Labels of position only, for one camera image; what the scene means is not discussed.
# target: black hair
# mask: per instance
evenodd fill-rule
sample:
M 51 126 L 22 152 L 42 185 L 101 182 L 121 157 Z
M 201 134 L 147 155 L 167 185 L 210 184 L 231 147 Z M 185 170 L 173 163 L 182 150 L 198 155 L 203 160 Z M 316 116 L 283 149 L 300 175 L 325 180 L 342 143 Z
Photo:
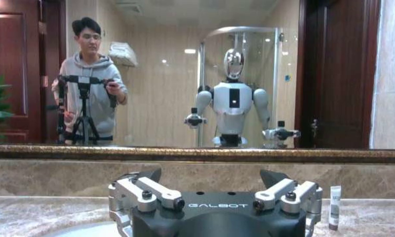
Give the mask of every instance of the black hair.
M 84 18 L 82 18 L 82 20 L 76 20 L 72 22 L 74 33 L 76 36 L 80 35 L 80 32 L 87 27 L 101 35 L 101 26 L 99 26 L 98 22 L 94 19 L 91 19 L 90 17 L 84 17 Z

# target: folded towel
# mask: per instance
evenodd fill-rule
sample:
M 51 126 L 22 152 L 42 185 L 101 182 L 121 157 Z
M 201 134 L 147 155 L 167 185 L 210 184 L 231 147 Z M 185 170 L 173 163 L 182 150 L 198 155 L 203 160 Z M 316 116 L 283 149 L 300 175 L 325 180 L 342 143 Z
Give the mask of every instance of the folded towel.
M 137 54 L 129 43 L 113 42 L 110 45 L 110 57 L 115 65 L 137 67 L 139 65 Z

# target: wooden door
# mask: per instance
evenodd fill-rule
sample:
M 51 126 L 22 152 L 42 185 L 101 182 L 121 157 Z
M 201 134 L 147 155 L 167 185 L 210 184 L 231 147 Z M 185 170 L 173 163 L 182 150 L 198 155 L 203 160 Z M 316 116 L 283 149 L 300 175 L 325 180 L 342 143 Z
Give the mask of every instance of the wooden door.
M 60 65 L 66 59 L 66 1 L 44 0 L 43 17 L 46 30 L 40 42 L 43 43 L 42 53 L 42 76 L 44 85 L 42 88 L 43 101 L 47 107 L 56 105 L 51 84 L 59 76 Z M 43 132 L 44 143 L 58 142 L 58 110 L 47 110 L 44 113 L 46 129 Z
M 0 0 L 0 76 L 15 114 L 6 130 L 8 142 L 42 142 L 39 1 Z
M 369 147 L 380 6 L 381 0 L 309 1 L 304 147 Z

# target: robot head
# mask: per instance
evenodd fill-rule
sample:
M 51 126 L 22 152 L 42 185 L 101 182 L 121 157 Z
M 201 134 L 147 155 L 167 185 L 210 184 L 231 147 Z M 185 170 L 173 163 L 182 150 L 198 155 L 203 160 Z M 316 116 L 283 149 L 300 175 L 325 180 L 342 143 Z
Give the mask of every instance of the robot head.
M 225 70 L 227 78 L 239 80 L 245 65 L 245 56 L 241 51 L 231 48 L 229 49 L 225 57 Z

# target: ceiling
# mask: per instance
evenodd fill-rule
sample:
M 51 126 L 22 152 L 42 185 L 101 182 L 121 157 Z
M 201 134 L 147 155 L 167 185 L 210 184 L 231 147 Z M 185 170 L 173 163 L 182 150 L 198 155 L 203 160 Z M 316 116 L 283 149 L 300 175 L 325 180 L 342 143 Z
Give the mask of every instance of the ceiling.
M 265 26 L 279 0 L 115 0 L 130 24 Z

